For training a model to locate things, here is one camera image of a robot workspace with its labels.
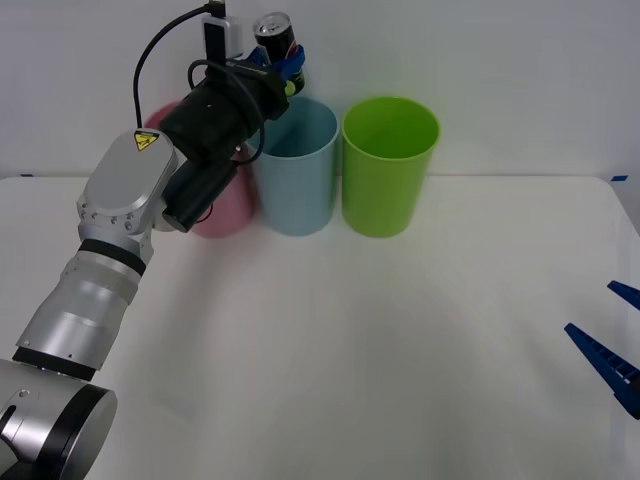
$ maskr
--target white tabletop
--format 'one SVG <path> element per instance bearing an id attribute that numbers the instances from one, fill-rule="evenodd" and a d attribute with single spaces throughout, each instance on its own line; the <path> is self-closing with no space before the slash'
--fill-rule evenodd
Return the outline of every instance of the white tabletop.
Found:
<path id="1" fill-rule="evenodd" d="M 82 179 L 0 182 L 0 355 L 79 245 Z M 640 240 L 592 178 L 435 177 L 393 239 L 156 233 L 95 382 L 88 478 L 614 479 L 640 424 L 563 332 L 640 365 Z"/>

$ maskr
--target yellow warning label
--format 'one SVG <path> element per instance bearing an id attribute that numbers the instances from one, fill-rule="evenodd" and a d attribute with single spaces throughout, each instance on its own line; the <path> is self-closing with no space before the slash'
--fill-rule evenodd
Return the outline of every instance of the yellow warning label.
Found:
<path id="1" fill-rule="evenodd" d="M 138 151 L 141 152 L 153 142 L 155 142 L 160 135 L 157 133 L 151 132 L 136 132 L 136 145 L 138 146 Z"/>

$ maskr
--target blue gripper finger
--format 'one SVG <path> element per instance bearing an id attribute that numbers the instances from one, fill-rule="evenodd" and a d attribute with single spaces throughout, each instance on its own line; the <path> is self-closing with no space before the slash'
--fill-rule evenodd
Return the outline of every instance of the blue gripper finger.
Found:
<path id="1" fill-rule="evenodd" d="M 618 294 L 618 296 L 622 297 L 629 304 L 633 305 L 636 309 L 640 310 L 640 291 L 635 288 L 631 288 L 624 283 L 613 281 L 607 288 L 612 292 Z"/>
<path id="2" fill-rule="evenodd" d="M 568 324 L 564 330 L 611 387 L 618 402 L 633 418 L 640 420 L 640 370 L 573 323 Z"/>

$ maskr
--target white backdrop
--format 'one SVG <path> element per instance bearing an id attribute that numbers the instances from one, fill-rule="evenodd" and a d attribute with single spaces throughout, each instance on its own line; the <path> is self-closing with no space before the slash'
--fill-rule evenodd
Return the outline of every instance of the white backdrop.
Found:
<path id="1" fill-rule="evenodd" d="M 134 126 L 148 40 L 199 0 L 0 0 L 0 174 L 89 172 Z M 229 0 L 250 24 L 284 10 L 310 93 L 339 113 L 414 97 L 443 127 L 431 172 L 632 173 L 640 128 L 635 0 Z M 142 75 L 144 112 L 186 94 L 200 23 L 166 37 Z"/>

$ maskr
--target cup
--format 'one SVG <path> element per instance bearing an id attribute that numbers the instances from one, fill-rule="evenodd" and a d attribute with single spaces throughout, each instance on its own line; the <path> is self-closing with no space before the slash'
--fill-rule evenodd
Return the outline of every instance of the cup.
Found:
<path id="1" fill-rule="evenodd" d="M 321 230 L 333 214 L 337 138 L 340 125 L 326 105 L 306 97 L 289 99 L 289 109 L 265 125 L 265 146 L 253 164 L 269 225 L 303 236 Z M 249 141 L 255 152 L 259 134 Z"/>
<path id="2" fill-rule="evenodd" d="M 173 102 L 153 113 L 145 122 L 147 128 L 158 128 L 162 119 L 178 104 Z M 236 153 L 234 160 L 246 160 L 246 147 Z M 256 195 L 252 188 L 251 169 L 238 167 L 236 176 L 216 198 L 209 210 L 191 229 L 205 238 L 225 238 L 246 227 L 255 213 Z"/>
<path id="3" fill-rule="evenodd" d="M 343 134 L 345 221 L 369 237 L 402 232 L 440 136 L 435 115 L 407 98 L 370 98 L 347 112 Z"/>

